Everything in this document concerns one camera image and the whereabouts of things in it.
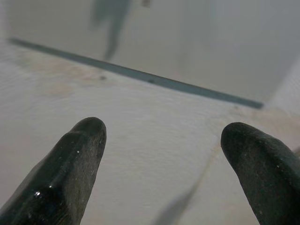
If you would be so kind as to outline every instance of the dark line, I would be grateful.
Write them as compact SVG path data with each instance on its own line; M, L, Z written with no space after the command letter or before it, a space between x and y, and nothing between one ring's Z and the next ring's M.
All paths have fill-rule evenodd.
M32 44L27 41L22 41L22 40L19 40L16 38L10 38L9 41L15 45L19 45L19 46L27 47L30 49L38 50L38 51L41 51L41 52L44 52L47 54L63 57L65 59L72 60L75 62L84 63L84 64L87 64L87 65L90 65L93 67L111 71L113 73L121 74L121 75L124 75L127 77L141 80L141 81L150 82L150 83L156 84L158 86L169 88L172 90L182 91L182 92L189 93L189 94L200 95L200 96L217 99L217 100L221 100L221 101L237 103L240 105L246 105L246 106L256 108L256 109L260 109L263 107L263 103L256 102L253 100L248 100L245 98L225 94L222 92L197 87L197 86L194 86L191 84L186 84L186 83L170 80L168 78L160 77L157 75L148 74L148 73L137 71L134 69L117 66L117 65L110 64L107 62L94 60L91 58L79 56L79 55L72 54L72 53L63 52L60 50L44 47L41 45Z

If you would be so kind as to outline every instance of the white wall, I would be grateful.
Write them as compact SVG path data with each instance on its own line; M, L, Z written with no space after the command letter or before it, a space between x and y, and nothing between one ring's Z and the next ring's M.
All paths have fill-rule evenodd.
M3 34L0 205L65 132L96 116L108 140L83 225L258 224L220 134L244 121L297 148L300 66L255 110L11 46Z

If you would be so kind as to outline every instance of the white surface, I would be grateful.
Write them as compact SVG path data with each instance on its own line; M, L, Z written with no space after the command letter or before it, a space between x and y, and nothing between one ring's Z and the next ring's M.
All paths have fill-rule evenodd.
M297 148L297 65L254 110L11 46L3 34L1 26L0 205L65 132L96 116L108 139L82 225L258 224L220 134L244 121Z
M142 1L11 0L10 36L258 102L299 56L297 0Z

